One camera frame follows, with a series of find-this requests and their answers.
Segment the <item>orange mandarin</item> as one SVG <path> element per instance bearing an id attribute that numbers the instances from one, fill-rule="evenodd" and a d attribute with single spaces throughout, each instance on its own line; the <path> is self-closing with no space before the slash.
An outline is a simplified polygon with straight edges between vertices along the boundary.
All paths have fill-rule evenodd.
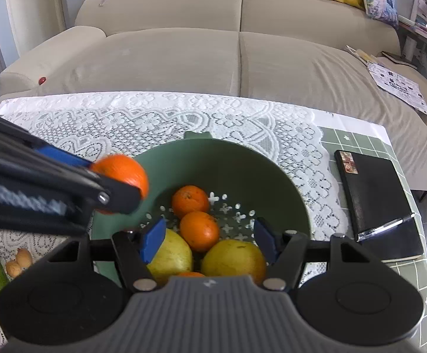
<path id="1" fill-rule="evenodd" d="M 194 211 L 180 221 L 179 232 L 190 248 L 199 253 L 210 250 L 220 240 L 220 228 L 211 215 Z"/>
<path id="2" fill-rule="evenodd" d="M 191 212 L 209 210 L 209 199 L 204 190 L 196 186 L 184 186 L 171 199 L 173 213 L 179 219 Z"/>
<path id="3" fill-rule="evenodd" d="M 131 214 L 147 197 L 149 193 L 149 179 L 143 166 L 136 160 L 123 154 L 107 155 L 95 163 L 91 163 L 89 170 L 110 179 L 137 187 L 140 195 L 124 194 L 123 199 L 130 205 L 128 211 L 123 214 Z"/>
<path id="4" fill-rule="evenodd" d="M 206 277 L 201 272 L 180 272 L 178 277 Z"/>

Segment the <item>yellow apple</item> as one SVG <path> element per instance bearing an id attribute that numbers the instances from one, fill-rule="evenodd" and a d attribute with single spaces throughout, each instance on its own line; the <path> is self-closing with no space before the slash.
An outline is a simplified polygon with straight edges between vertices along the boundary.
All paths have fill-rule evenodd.
<path id="1" fill-rule="evenodd" d="M 147 268 L 157 284 L 164 286 L 171 277 L 193 270 L 193 253 L 179 234 L 167 229 L 162 245 Z"/>

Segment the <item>pale ginger root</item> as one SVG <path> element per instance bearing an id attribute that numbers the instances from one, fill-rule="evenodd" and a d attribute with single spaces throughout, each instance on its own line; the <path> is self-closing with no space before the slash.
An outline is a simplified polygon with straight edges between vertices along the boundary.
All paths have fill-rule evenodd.
<path id="1" fill-rule="evenodd" d="M 30 268 L 33 264 L 33 258 L 31 253 L 24 248 L 18 249 L 15 259 L 5 264 L 7 275 L 10 278 L 16 278 L 24 270 Z"/>

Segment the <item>white lace tablecloth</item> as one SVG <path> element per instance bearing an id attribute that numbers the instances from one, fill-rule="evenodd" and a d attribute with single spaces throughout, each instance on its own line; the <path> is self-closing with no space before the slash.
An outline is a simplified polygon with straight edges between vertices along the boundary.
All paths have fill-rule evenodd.
<path id="1" fill-rule="evenodd" d="M 65 151 L 96 160 L 136 156 L 209 132 L 265 155 L 297 185 L 312 237 L 351 231 L 337 149 L 388 157 L 392 147 L 377 124 L 293 104 L 175 92 L 100 92 L 5 100 L 0 116 Z"/>

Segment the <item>silver pen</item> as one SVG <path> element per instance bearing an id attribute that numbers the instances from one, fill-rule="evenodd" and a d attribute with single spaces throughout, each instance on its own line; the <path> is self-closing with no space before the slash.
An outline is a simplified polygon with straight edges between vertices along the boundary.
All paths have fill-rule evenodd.
<path id="1" fill-rule="evenodd" d="M 395 229 L 396 227 L 398 227 L 398 226 L 400 226 L 406 222 L 411 221 L 415 217 L 415 215 L 416 215 L 415 213 L 411 213 L 408 216 L 405 216 L 403 218 L 397 218 L 395 220 L 389 221 L 382 226 L 378 226 L 378 227 L 373 228 L 373 229 L 367 229 L 367 230 L 357 234 L 356 240 L 358 242 L 362 242 L 362 241 L 367 240 L 369 238 L 376 237 L 377 235 L 384 234 L 384 233 L 386 233 L 392 229 Z"/>

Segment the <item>green colander bowl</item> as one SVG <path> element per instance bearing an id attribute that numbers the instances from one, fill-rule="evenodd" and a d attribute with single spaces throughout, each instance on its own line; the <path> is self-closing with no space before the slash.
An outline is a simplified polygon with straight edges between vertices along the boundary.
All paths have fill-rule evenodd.
<path id="1" fill-rule="evenodd" d="M 130 227 L 141 230 L 159 218 L 176 229 L 180 222 L 171 210 L 171 198 L 188 184 L 210 194 L 210 213 L 223 240 L 256 244 L 257 218 L 265 218 L 279 234 L 288 229 L 306 237 L 310 234 L 308 211 L 292 180 L 273 161 L 248 147 L 188 133 L 182 140 L 144 152 L 136 161 L 148 174 L 147 199 L 129 215 L 96 214 L 92 239 L 108 239 Z"/>

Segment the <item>black notebook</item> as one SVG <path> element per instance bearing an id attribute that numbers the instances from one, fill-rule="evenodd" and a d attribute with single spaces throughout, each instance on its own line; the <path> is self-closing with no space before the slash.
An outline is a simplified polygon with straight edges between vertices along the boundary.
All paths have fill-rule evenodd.
<path id="1" fill-rule="evenodd" d="M 415 213 L 391 161 L 344 150 L 335 151 L 334 157 L 356 242 L 360 232 Z M 416 216 L 395 229 L 358 243 L 382 262 L 402 262 L 423 255 Z"/>

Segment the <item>white door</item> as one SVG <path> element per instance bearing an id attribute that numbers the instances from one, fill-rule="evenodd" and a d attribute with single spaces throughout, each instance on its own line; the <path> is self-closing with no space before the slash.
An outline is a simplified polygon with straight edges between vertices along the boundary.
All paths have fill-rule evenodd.
<path id="1" fill-rule="evenodd" d="M 6 0 L 6 4 L 19 56 L 66 29 L 62 0 Z"/>

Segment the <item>beige sofa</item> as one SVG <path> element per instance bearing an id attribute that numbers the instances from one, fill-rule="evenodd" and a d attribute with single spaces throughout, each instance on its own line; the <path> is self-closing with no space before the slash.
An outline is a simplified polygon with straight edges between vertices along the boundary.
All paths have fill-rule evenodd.
<path id="1" fill-rule="evenodd" d="M 393 27 L 329 0 L 85 0 L 71 29 L 0 74 L 0 97 L 189 92 L 331 111 L 384 126 L 409 186 L 427 191 L 427 116 L 367 69 L 414 81 L 427 103 L 399 52 Z"/>

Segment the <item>printed paper on sofa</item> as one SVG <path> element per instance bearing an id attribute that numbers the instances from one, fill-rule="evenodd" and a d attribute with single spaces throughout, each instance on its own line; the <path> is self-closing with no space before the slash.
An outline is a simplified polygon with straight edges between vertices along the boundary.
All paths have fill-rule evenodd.
<path id="1" fill-rule="evenodd" d="M 427 116 L 427 103 L 417 83 L 374 62 L 367 69 L 379 88 Z"/>

